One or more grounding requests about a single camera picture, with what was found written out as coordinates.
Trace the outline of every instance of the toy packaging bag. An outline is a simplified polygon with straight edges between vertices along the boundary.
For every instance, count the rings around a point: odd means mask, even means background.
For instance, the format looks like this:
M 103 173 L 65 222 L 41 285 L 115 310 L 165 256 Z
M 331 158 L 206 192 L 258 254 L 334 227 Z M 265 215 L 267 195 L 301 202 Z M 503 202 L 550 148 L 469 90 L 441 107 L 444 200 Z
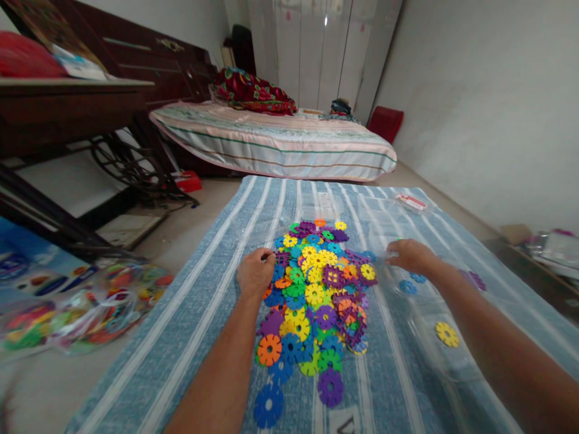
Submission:
M 70 355 L 94 351 L 133 327 L 172 281 L 167 270 L 153 264 L 116 263 L 79 291 L 11 303 L 0 318 L 0 356 L 51 347 Z
M 10 310 L 11 303 L 66 292 L 96 271 L 60 247 L 0 218 L 0 315 Z

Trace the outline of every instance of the mattress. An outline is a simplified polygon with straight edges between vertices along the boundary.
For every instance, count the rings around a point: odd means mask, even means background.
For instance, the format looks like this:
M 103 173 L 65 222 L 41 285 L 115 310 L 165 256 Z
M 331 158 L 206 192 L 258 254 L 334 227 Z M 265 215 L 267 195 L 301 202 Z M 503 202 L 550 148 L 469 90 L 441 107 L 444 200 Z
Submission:
M 151 112 L 150 119 L 193 155 L 250 174 L 368 182 L 396 167 L 396 152 L 377 134 L 303 112 L 271 116 L 181 102 Z
M 386 198 L 399 192 L 431 204 L 432 212 L 395 210 Z M 361 197 L 383 200 L 383 216 L 394 217 L 373 221 L 375 215 L 360 208 Z M 454 252 L 484 280 L 492 302 L 579 380 L 579 330 L 422 190 L 249 176 L 68 432 L 160 432 L 233 309 L 239 295 L 235 272 L 243 255 L 258 245 L 272 246 L 279 225 L 288 218 L 299 221 L 311 209 L 327 207 L 328 201 L 331 212 L 347 223 L 347 244 L 354 250 L 371 249 L 376 239 L 372 234 L 382 227 L 411 236 L 442 256 Z M 342 403 L 335 409 L 324 407 L 315 378 L 294 373 L 282 386 L 283 414 L 272 431 L 520 432 L 483 379 L 453 382 L 432 369 L 408 327 L 409 302 L 393 291 L 395 282 L 387 277 L 396 271 L 383 269 L 386 277 L 368 292 L 368 352 L 355 356 L 347 351 L 344 356 Z M 262 306 L 258 318 L 267 311 Z M 242 432 L 258 431 L 253 403 L 267 382 L 267 370 L 254 363 Z

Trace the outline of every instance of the white wardrobe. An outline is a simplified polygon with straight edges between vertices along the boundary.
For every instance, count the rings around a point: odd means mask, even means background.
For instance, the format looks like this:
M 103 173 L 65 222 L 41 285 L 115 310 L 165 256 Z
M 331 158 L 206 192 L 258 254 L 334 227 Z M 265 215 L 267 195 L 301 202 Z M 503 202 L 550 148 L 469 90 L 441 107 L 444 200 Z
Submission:
M 402 0 L 249 0 L 257 75 L 301 108 L 346 98 L 365 125 Z

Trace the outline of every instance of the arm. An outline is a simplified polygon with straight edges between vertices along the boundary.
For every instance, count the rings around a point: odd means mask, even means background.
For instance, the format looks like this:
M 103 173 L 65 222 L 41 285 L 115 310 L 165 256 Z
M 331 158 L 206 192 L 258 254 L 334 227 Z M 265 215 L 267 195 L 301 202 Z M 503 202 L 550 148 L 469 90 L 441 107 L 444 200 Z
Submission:
M 271 283 L 275 262 L 275 254 L 265 248 L 244 257 L 237 271 L 241 296 L 166 433 L 239 432 L 249 392 L 259 305 Z
M 423 244 L 400 240 L 387 263 L 424 275 L 450 308 L 485 379 L 526 432 L 579 427 L 579 385 L 453 266 Z

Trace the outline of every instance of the hand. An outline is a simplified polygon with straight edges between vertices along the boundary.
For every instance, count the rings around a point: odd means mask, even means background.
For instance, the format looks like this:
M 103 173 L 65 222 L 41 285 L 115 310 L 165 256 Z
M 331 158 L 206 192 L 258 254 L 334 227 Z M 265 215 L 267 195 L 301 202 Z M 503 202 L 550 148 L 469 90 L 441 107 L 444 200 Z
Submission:
M 241 295 L 261 300 L 273 278 L 276 254 L 268 248 L 258 248 L 246 255 L 237 269 Z
M 413 239 L 393 241 L 388 244 L 386 250 L 398 253 L 397 257 L 388 258 L 387 264 L 399 266 L 416 274 L 427 275 L 442 263 L 442 260 L 432 250 Z

